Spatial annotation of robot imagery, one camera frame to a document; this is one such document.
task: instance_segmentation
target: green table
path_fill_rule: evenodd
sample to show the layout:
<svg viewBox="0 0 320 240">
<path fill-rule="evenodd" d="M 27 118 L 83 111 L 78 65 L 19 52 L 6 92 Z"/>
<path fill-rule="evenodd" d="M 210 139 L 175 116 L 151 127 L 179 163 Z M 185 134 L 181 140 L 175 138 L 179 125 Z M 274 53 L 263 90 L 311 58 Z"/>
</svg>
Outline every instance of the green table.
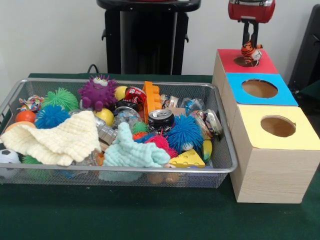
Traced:
<svg viewBox="0 0 320 240">
<path fill-rule="evenodd" d="M 118 79 L 211 82 L 211 76 Z M 218 189 L 0 185 L 0 239 L 318 240 L 320 173 L 295 205 L 236 203 L 229 176 Z"/>
</svg>

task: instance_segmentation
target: circular hole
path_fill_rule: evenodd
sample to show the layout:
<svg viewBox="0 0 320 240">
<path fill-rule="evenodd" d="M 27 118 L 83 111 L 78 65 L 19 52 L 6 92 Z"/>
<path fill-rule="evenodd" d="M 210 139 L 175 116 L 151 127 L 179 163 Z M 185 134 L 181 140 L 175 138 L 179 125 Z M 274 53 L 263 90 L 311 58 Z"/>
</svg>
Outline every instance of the circular hole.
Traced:
<svg viewBox="0 0 320 240">
<path fill-rule="evenodd" d="M 282 138 L 296 132 L 296 125 L 283 116 L 266 116 L 261 120 L 261 127 L 268 133 Z"/>
<path fill-rule="evenodd" d="M 254 97 L 269 99 L 278 94 L 276 86 L 260 79 L 249 79 L 242 83 L 243 90 Z"/>
<path fill-rule="evenodd" d="M 244 68 L 253 68 L 259 66 L 259 61 L 253 61 L 251 63 L 246 63 L 245 58 L 243 56 L 237 56 L 233 59 L 234 63 L 244 67 Z"/>
</svg>

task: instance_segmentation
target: red square lid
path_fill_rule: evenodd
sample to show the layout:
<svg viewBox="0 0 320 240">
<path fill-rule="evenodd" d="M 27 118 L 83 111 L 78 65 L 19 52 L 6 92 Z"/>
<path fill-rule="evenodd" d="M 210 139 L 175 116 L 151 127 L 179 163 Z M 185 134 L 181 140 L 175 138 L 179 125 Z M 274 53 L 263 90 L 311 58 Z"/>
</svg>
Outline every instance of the red square lid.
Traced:
<svg viewBox="0 0 320 240">
<path fill-rule="evenodd" d="M 227 74 L 279 74 L 267 52 L 260 50 L 262 57 L 258 66 L 245 67 L 235 63 L 234 59 L 241 57 L 240 49 L 218 49 L 225 73 Z"/>
</svg>

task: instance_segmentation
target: stuffed tiger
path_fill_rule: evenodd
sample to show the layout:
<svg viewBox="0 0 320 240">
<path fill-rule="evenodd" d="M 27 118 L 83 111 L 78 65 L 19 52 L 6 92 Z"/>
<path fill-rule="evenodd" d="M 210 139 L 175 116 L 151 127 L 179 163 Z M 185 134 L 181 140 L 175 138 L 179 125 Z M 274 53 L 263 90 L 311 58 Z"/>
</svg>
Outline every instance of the stuffed tiger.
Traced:
<svg viewBox="0 0 320 240">
<path fill-rule="evenodd" d="M 259 49 L 262 49 L 263 46 L 258 44 L 256 48 L 252 46 L 251 40 L 249 40 L 245 45 L 241 48 L 242 56 L 244 57 L 244 62 L 246 64 L 253 64 L 256 61 L 258 64 L 259 60 L 261 59 L 262 53 Z"/>
</svg>

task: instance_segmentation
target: orange lego block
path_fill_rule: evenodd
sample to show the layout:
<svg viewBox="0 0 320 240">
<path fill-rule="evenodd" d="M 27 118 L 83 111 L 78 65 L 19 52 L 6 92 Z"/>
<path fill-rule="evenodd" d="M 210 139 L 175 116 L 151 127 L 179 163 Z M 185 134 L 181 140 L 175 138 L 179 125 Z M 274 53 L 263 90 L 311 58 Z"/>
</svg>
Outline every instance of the orange lego block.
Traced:
<svg viewBox="0 0 320 240">
<path fill-rule="evenodd" d="M 152 84 L 151 81 L 145 81 L 143 89 L 146 100 L 143 104 L 144 122 L 148 123 L 148 114 L 154 110 L 161 109 L 161 97 L 159 95 L 160 88 Z"/>
</svg>

